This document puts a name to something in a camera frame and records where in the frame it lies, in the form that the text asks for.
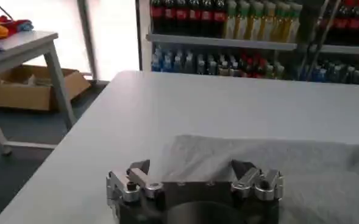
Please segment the bottle label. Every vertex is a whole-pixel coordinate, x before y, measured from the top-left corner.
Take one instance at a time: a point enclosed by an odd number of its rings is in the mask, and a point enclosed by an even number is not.
[[[213,13],[210,11],[202,11],[201,20],[211,21]]]
[[[243,40],[247,29],[247,18],[240,18],[235,35],[235,39]]]
[[[359,19],[351,19],[349,28],[350,29],[359,29]]]
[[[188,11],[179,9],[177,10],[177,19],[178,20],[186,20],[188,18]]]
[[[163,16],[163,8],[161,7],[151,7],[151,17],[160,18]]]
[[[265,21],[265,28],[263,29],[263,41],[270,41],[271,30],[272,30],[273,20],[267,19]]]
[[[165,10],[165,18],[174,19],[175,15],[176,15],[175,9],[166,9]]]
[[[217,22],[225,22],[227,19],[227,15],[223,12],[215,12],[215,21]]]
[[[190,19],[191,20],[200,20],[201,19],[201,11],[190,10]]]
[[[347,27],[347,19],[335,19],[334,24],[337,29],[345,29]]]

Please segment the metal frame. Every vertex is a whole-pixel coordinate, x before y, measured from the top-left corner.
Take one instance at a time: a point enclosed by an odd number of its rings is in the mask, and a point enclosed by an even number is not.
[[[17,52],[16,54],[7,55],[0,54],[0,73],[14,68],[25,61],[33,59],[37,56],[44,55],[49,73],[51,75],[51,80],[53,87],[55,89],[56,99],[59,104],[60,112],[63,114],[63,118],[66,123],[67,129],[71,129],[74,125],[76,118],[73,114],[71,103],[69,101],[69,97],[67,92],[65,91],[65,84],[64,84],[64,76],[62,69],[60,67],[59,59],[56,54],[56,49],[54,46],[53,40],[47,41],[38,46],[34,46],[30,49],[23,50],[21,52]],[[55,149],[56,145],[50,144],[37,144],[37,143],[30,143],[30,142],[15,142],[15,141],[8,141],[3,132],[0,128],[0,144],[3,146],[1,149],[1,153],[3,155],[8,155],[11,153],[12,147],[32,147],[37,149]]]

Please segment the green bottle cap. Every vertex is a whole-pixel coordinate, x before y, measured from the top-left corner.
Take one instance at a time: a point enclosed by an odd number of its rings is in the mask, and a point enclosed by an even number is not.
[[[236,6],[237,6],[237,3],[234,1],[234,0],[231,0],[228,2],[228,16],[229,17],[234,17],[236,16]]]

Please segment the white table in background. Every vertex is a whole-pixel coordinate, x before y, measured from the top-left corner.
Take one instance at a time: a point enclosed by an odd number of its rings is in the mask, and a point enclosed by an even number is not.
[[[0,215],[0,224],[110,224],[105,176],[177,135],[359,143],[359,86],[122,72]]]
[[[54,40],[58,37],[57,33],[54,32],[31,31],[16,33],[7,39],[1,40],[2,47],[5,51],[0,52],[0,73],[21,65],[28,60],[44,55],[51,74],[60,112],[63,114],[67,128],[71,129],[75,123],[75,117],[65,91],[64,76],[54,45]],[[55,147],[55,145],[8,141],[4,137],[1,129],[0,144],[4,146],[2,148],[3,154],[11,152],[9,146],[43,149],[53,149]]]

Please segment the red label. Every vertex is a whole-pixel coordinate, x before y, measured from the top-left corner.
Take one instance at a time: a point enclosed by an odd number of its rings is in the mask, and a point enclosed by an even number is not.
[[[334,24],[338,29],[345,29],[347,27],[347,19],[335,19]]]
[[[213,19],[213,13],[209,11],[202,11],[201,20],[212,20]]]
[[[201,11],[199,11],[199,10],[190,10],[190,19],[192,19],[192,20],[200,20],[201,19]]]
[[[351,19],[349,28],[350,29],[359,29],[359,19]]]
[[[225,22],[226,14],[223,12],[215,12],[215,21],[217,22]]]
[[[188,11],[187,10],[177,10],[177,19],[178,20],[185,20],[188,18]]]
[[[165,17],[167,19],[174,19],[175,18],[175,9],[166,9],[165,10]]]
[[[163,16],[163,8],[161,7],[151,7],[151,16],[153,18],[160,18]]]

